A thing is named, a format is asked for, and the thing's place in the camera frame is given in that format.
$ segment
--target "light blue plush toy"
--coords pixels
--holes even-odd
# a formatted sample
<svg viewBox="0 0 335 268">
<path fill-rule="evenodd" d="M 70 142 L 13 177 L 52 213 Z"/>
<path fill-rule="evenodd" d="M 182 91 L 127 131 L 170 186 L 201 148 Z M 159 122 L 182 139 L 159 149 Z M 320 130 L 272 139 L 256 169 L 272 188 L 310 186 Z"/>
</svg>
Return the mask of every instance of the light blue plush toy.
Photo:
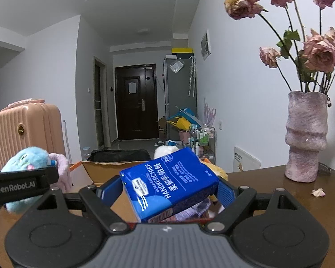
<svg viewBox="0 0 335 268">
<path fill-rule="evenodd" d="M 38 147 L 28 147 L 12 157 L 1 172 L 19 172 L 55 165 L 56 161 L 50 159 L 47 151 Z M 39 198 L 40 196 L 37 196 L 7 203 L 6 209 L 9 213 L 23 213 Z"/>
</svg>

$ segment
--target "barcode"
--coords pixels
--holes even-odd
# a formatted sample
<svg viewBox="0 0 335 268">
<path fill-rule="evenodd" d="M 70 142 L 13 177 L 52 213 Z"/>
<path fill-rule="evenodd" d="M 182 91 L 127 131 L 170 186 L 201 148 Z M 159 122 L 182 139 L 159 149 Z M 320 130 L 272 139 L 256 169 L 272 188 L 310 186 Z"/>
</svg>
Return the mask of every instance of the barcode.
<svg viewBox="0 0 335 268">
<path fill-rule="evenodd" d="M 163 211 L 162 213 L 152 217 L 151 219 L 147 220 L 149 224 L 155 224 L 158 222 L 161 222 L 162 220 L 165 220 L 166 218 L 169 218 L 172 216 L 172 207 L 170 209 L 167 209 Z"/>
</svg>

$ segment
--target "ceiling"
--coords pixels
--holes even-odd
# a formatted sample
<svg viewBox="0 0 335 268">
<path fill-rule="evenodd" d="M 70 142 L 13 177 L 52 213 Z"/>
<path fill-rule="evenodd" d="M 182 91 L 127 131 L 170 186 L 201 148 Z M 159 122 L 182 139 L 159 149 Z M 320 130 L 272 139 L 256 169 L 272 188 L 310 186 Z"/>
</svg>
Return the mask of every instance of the ceiling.
<svg viewBox="0 0 335 268">
<path fill-rule="evenodd" d="M 199 0 L 0 0 L 0 26 L 24 36 L 81 14 L 105 40 L 121 45 L 188 33 Z M 148 34 L 137 34 L 140 29 Z"/>
</svg>

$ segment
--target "black bag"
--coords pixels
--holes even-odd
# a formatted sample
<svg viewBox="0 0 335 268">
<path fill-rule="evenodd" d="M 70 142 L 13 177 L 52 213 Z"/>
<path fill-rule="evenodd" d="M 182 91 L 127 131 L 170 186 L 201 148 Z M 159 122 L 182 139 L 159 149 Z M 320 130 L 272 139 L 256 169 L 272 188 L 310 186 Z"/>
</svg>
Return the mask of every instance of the black bag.
<svg viewBox="0 0 335 268">
<path fill-rule="evenodd" d="M 108 150 L 103 148 L 93 150 L 88 161 L 94 162 L 132 162 L 132 161 L 150 161 L 149 153 L 144 149 L 139 150 Z"/>
</svg>

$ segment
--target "door handle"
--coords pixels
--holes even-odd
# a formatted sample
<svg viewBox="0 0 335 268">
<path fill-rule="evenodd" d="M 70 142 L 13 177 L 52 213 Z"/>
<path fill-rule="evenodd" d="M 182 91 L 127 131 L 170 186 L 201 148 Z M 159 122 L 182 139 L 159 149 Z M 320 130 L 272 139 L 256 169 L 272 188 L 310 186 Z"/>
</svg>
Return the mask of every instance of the door handle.
<svg viewBox="0 0 335 268">
<path fill-rule="evenodd" d="M 143 100 L 141 100 L 141 103 L 138 103 L 138 105 L 141 105 L 141 110 L 142 111 L 145 111 L 145 100 L 143 99 Z"/>
</svg>

